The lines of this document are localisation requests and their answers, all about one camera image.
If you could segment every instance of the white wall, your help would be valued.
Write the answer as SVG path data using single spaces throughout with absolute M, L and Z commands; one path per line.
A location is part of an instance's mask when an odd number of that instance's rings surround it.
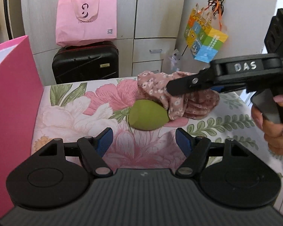
M 277 0 L 225 0 L 225 11 L 222 19 L 227 27 L 227 31 L 224 32 L 229 37 L 215 58 L 261 53 L 265 34 L 275 13 L 276 2 Z M 176 43 L 176 48 L 181 53 L 186 47 L 185 38 L 183 37 L 184 30 L 191 10 L 196 3 L 199 4 L 200 8 L 207 6 L 207 0 L 185 0 L 184 2 Z M 208 67 L 207 63 L 194 60 L 188 49 L 182 60 L 184 64 L 181 70 L 184 71 L 197 73 L 200 69 Z

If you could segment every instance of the gray ribbed surface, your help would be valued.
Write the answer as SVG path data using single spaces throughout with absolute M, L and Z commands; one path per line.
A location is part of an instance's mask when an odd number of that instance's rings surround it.
M 51 211 L 15 207 L 3 226 L 281 226 L 273 208 L 235 211 L 206 199 L 196 185 L 170 170 L 119 169 L 97 179 L 76 202 Z

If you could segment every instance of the human hand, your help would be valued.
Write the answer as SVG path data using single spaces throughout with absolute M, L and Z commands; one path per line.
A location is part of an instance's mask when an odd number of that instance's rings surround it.
M 283 95 L 275 96 L 273 99 L 283 107 Z M 264 139 L 268 142 L 269 149 L 277 155 L 283 155 L 283 124 L 274 124 L 264 119 L 262 113 L 254 106 L 251 116 L 257 127 L 264 132 Z

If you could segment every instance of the metal screw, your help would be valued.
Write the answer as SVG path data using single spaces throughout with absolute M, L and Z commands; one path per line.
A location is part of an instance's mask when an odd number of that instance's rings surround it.
M 193 173 L 193 169 L 190 167 L 181 167 L 178 169 L 178 172 L 181 175 L 191 175 Z
M 97 169 L 95 169 L 95 172 L 99 175 L 107 175 L 110 173 L 110 168 L 108 167 L 98 167 Z
M 192 80 L 192 83 L 193 83 L 193 84 L 196 84 L 197 82 L 198 82 L 198 78 L 195 77 L 195 78 Z

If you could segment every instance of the drawer handle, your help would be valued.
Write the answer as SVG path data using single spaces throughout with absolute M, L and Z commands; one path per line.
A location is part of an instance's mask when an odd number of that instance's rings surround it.
M 149 50 L 151 54 L 156 54 L 156 53 L 162 53 L 162 49 L 158 49 L 158 50 Z

